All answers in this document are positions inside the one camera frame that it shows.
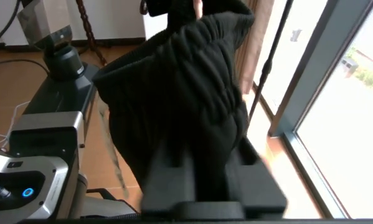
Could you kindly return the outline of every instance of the black fabric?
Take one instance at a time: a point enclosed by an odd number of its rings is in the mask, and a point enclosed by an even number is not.
[[[192,149],[200,184],[215,192],[225,163],[247,128],[234,82],[234,53],[253,24],[239,0],[172,1],[168,28],[102,68],[94,79],[110,109],[111,138],[143,187],[164,136]]]

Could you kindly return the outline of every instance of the black machine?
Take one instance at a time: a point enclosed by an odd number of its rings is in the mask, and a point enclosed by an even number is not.
[[[152,2],[146,1],[152,16],[166,12],[159,0]],[[88,217],[151,222],[282,218],[286,198],[247,138],[233,150],[216,200],[198,196],[188,146],[175,156],[164,143],[144,186],[141,213],[104,190],[104,199],[86,197],[80,158],[95,96],[91,80],[98,67],[83,63],[69,44],[66,0],[23,5],[18,19],[27,41],[43,50],[50,73],[13,127],[9,154],[0,154],[0,224]]]

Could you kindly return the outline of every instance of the window frame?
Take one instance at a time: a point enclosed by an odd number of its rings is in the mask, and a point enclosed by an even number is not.
[[[327,2],[268,131],[270,136],[284,140],[287,153],[325,218],[350,215],[319,172],[296,130],[372,8],[373,0]]]

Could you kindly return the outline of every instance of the blue light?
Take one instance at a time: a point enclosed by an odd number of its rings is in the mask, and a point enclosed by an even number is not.
[[[33,189],[25,189],[22,193],[23,197],[30,197],[34,193]]]

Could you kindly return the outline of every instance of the brown curtain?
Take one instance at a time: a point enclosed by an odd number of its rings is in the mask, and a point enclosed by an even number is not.
[[[263,38],[267,31],[269,19],[275,0],[244,0],[255,15],[255,21],[235,54],[236,76],[243,94],[248,94],[253,86],[254,73],[261,53]]]

